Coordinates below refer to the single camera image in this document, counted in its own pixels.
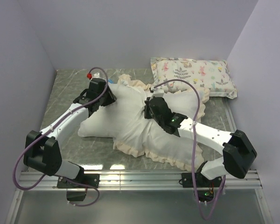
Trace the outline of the grey pillowcase with cream ruffle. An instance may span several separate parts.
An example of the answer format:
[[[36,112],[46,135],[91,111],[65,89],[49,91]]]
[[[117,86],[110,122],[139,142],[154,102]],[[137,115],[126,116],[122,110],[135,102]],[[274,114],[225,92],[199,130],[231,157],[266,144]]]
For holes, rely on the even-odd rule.
[[[200,121],[205,115],[205,103],[210,98],[210,90],[198,88],[198,94],[193,90],[166,93],[170,109]],[[139,157],[145,155],[155,162],[169,163],[181,170],[197,169],[203,162],[202,149],[193,140],[179,138],[166,133],[152,119],[145,119],[144,114],[137,114],[138,120],[130,124],[116,138],[113,147],[125,154]]]

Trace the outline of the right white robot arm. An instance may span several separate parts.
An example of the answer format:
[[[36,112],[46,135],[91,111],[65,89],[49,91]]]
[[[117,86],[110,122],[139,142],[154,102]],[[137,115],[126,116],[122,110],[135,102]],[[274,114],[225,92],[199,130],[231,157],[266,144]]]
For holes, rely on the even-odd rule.
[[[195,175],[200,186],[208,186],[215,178],[228,174],[244,179],[257,157],[255,148],[243,131],[232,133],[195,123],[186,115],[172,112],[162,97],[146,99],[145,118],[154,119],[168,134],[196,140],[222,155],[198,168]]]

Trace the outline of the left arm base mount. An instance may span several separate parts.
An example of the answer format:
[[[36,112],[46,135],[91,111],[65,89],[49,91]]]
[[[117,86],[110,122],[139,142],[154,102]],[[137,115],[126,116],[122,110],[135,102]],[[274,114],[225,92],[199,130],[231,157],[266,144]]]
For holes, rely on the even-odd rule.
[[[76,207],[86,207],[98,201],[100,197],[99,181],[100,174],[83,174],[81,178],[74,180],[60,176],[56,188],[66,190],[66,199],[69,204]],[[97,196],[92,202],[83,204],[86,202],[86,196],[90,190],[94,190]]]

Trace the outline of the white pillow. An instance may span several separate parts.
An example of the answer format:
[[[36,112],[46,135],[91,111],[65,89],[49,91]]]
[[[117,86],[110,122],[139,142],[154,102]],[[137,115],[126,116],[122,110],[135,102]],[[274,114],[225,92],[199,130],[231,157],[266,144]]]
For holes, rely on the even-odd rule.
[[[128,84],[110,84],[116,101],[100,106],[80,124],[79,137],[124,138],[146,135],[154,123],[144,118],[145,100],[152,96],[149,90]]]

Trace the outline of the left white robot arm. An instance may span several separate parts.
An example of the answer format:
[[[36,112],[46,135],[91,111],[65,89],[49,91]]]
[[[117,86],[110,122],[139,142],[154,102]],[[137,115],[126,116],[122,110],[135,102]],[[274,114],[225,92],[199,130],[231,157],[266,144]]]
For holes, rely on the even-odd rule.
[[[47,176],[66,179],[74,188],[85,184],[84,168],[61,156],[61,145],[82,121],[101,106],[116,101],[108,80],[92,78],[73,103],[56,121],[39,132],[31,131],[26,137],[23,163]]]

